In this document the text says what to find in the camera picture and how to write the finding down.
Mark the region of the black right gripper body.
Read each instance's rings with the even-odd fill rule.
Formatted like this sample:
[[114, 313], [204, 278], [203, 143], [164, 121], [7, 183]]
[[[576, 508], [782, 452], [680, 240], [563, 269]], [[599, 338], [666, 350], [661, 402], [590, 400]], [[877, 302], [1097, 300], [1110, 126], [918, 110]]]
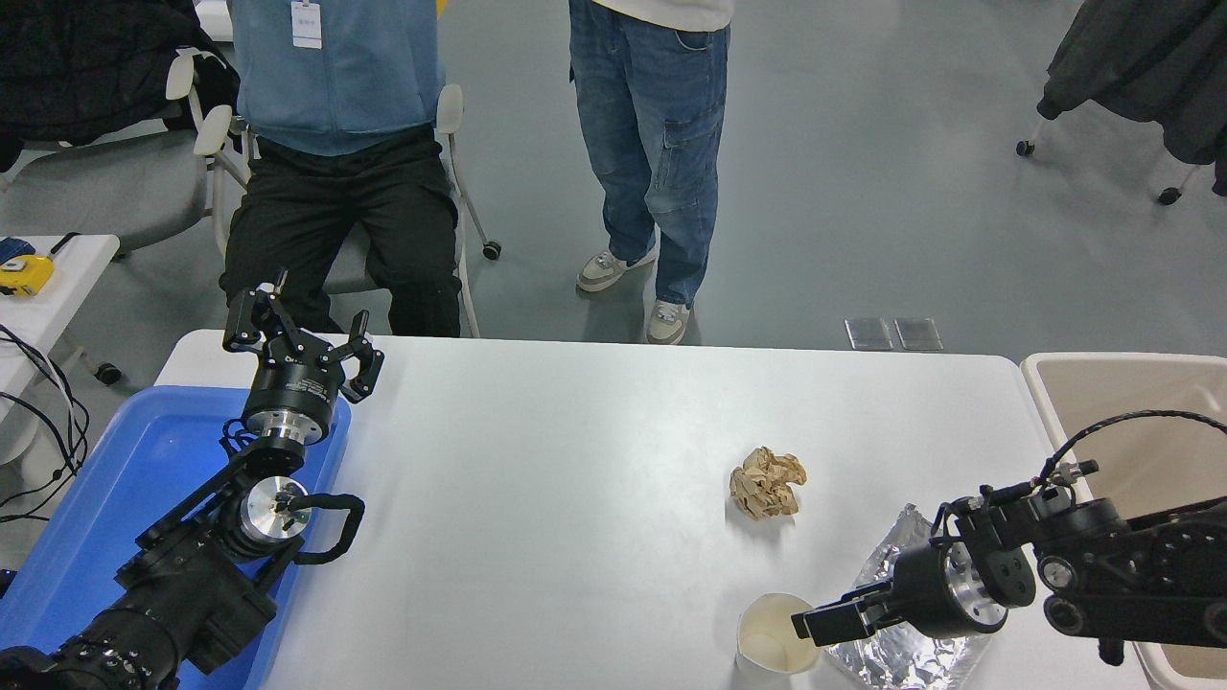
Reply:
[[892, 570], [890, 608], [917, 632], [933, 638], [960, 636], [960, 604], [948, 584], [948, 545], [902, 551]]

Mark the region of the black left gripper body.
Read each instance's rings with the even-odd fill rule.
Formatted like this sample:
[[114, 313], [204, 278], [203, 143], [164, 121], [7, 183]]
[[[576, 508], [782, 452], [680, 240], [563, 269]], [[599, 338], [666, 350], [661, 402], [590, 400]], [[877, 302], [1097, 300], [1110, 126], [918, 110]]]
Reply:
[[333, 424], [344, 382], [341, 365], [320, 365], [317, 357], [301, 362], [286, 354], [264, 354], [258, 359], [243, 420], [250, 421], [264, 413], [288, 411], [304, 415], [317, 425]]

